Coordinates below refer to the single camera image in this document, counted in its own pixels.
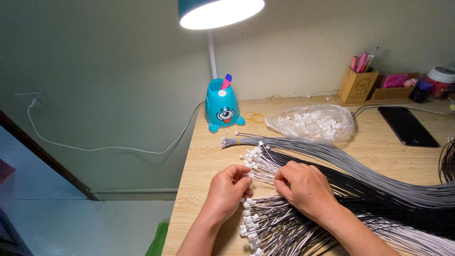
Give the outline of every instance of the green bag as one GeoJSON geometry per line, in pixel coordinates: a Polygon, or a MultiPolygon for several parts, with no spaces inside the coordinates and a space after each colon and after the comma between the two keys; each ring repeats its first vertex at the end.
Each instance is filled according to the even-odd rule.
{"type": "Polygon", "coordinates": [[[158,224],[157,233],[152,244],[145,253],[145,256],[161,256],[164,247],[164,241],[166,241],[167,229],[169,227],[169,221],[171,219],[164,219],[158,224]]]}

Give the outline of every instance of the lamp shade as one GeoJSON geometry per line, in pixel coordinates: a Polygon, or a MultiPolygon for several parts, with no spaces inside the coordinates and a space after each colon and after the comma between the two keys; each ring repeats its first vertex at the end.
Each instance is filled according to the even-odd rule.
{"type": "Polygon", "coordinates": [[[180,25],[209,29],[239,22],[258,13],[264,0],[178,0],[180,25]]]}

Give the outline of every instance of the wall outlet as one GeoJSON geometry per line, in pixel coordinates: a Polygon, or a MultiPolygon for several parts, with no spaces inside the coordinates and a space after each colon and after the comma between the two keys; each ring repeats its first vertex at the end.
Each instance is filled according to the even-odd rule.
{"type": "Polygon", "coordinates": [[[43,92],[19,92],[14,93],[14,96],[16,96],[16,98],[18,98],[26,107],[31,104],[33,98],[38,99],[33,105],[33,108],[40,108],[49,102],[49,98],[43,92]]]}

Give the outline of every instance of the wall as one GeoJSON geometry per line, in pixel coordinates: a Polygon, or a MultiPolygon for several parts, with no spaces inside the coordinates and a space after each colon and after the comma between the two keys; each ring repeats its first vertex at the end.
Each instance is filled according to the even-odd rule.
{"type": "MultiPolygon", "coordinates": [[[[454,60],[453,1],[268,0],[254,17],[214,29],[218,76],[239,99],[339,88],[353,55],[379,46],[384,72],[427,72],[454,60]]],[[[178,25],[177,0],[2,1],[0,108],[92,189],[176,188],[192,134],[163,155],[59,148],[33,133],[12,95],[42,91],[32,115],[50,140],[82,148],[160,151],[174,141],[211,78],[203,31],[178,25]]]]}

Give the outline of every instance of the black phone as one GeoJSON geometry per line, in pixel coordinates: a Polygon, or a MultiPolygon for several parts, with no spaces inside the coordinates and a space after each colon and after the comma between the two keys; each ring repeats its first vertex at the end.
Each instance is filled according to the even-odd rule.
{"type": "Polygon", "coordinates": [[[438,148],[439,143],[407,108],[379,107],[390,128],[406,146],[438,148]]]}

